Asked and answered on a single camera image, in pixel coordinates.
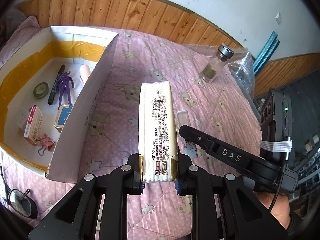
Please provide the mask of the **person's right hand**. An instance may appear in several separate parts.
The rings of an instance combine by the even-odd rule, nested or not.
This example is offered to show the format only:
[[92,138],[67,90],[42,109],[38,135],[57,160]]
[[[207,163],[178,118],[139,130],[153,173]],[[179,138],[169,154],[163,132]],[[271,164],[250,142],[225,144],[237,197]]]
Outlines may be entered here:
[[[254,192],[254,195],[267,209],[270,207],[274,198],[274,193],[268,192]],[[289,228],[291,222],[290,205],[289,199],[286,195],[278,195],[277,200],[271,210],[271,213],[285,229]]]

